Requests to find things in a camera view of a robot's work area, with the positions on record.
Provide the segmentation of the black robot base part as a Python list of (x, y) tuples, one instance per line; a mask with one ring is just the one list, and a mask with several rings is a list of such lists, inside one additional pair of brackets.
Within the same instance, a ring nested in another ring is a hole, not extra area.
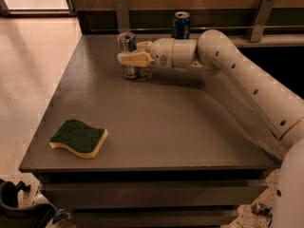
[(56, 223), (68, 217), (65, 209), (55, 209), (49, 203), (39, 203), (20, 207), (18, 193), (30, 190), (31, 185), (19, 181), (0, 180), (0, 228), (46, 228), (48, 223)]

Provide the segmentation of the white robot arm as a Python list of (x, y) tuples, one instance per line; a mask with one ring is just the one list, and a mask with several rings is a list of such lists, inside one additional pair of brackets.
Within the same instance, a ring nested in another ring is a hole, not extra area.
[(140, 67), (178, 68), (213, 75), (226, 73), (288, 148), (280, 167), (270, 228), (304, 227), (304, 102), (245, 57), (222, 32), (209, 29), (197, 39), (161, 38), (138, 43), (131, 32), (118, 36), (128, 79)]

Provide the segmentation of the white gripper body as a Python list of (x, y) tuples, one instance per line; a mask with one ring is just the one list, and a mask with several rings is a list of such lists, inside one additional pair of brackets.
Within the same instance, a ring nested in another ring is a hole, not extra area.
[(150, 54), (154, 59), (154, 66), (158, 68), (172, 68), (173, 38), (161, 38), (152, 43)]

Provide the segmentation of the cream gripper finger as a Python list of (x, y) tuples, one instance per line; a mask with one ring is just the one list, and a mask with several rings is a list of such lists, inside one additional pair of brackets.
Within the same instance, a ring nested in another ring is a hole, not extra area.
[(137, 47), (137, 50), (149, 51), (152, 44), (153, 44), (152, 41), (144, 41), (144, 42), (137, 43), (136, 47)]
[(118, 61), (122, 65), (131, 67), (148, 67), (155, 62), (151, 54), (146, 51), (119, 53)]

